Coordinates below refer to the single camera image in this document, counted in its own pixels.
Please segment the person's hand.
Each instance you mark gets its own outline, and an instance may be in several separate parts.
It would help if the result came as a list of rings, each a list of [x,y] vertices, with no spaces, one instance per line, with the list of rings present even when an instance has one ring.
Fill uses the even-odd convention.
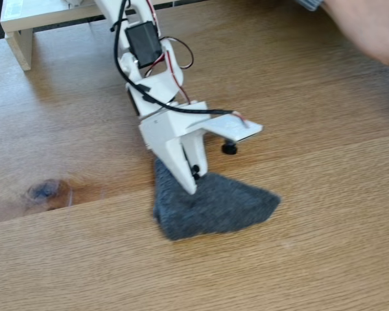
[[[389,66],[389,0],[333,0],[322,7],[361,52]]]

